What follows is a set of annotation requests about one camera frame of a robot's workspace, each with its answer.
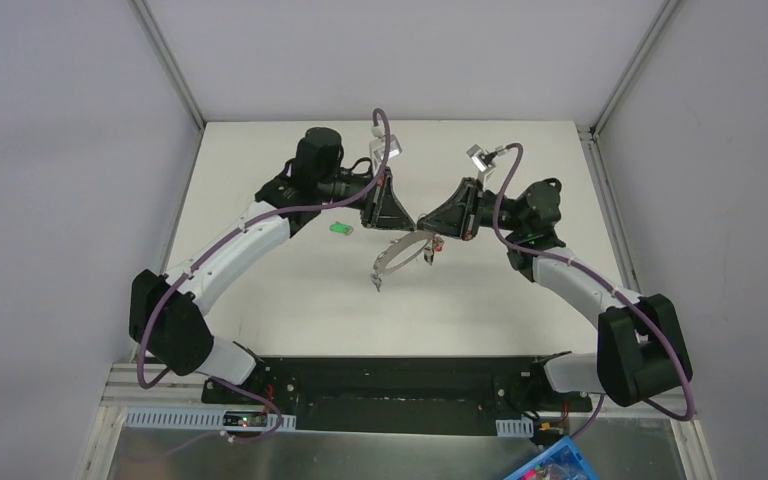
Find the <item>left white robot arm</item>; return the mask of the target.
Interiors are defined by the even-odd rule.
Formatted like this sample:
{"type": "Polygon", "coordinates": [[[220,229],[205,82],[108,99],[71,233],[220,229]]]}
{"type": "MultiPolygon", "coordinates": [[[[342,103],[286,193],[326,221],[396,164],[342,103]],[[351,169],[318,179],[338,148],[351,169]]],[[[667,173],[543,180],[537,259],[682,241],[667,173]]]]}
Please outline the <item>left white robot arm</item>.
{"type": "Polygon", "coordinates": [[[138,360],[153,355],[179,376],[199,373],[227,381],[241,404],[257,402],[265,378],[247,348],[211,333],[205,320],[219,297],[255,262],[295,236],[322,211],[359,211],[361,224],[377,230],[411,231],[415,223],[397,201],[389,161],[402,151],[385,127],[372,128],[364,172],[342,165],[341,135],[312,127],[293,157],[254,195],[245,212],[212,244],[164,273],[144,270],[131,284],[129,336],[138,360]]]}

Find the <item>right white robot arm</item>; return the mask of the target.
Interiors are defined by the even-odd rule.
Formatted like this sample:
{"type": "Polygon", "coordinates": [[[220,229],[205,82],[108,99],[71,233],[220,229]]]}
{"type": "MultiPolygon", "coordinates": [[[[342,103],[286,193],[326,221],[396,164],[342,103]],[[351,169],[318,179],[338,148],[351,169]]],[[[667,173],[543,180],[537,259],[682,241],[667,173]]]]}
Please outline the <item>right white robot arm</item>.
{"type": "Polygon", "coordinates": [[[552,291],[596,329],[595,352],[554,354],[532,367],[527,393],[536,407],[553,409],[573,392],[604,394],[627,407],[686,389],[693,370],[673,302],[615,286],[575,257],[555,231],[561,189],[559,180],[549,178],[510,199],[465,178],[417,226],[463,241],[483,227],[498,228],[511,268],[552,291]]]}

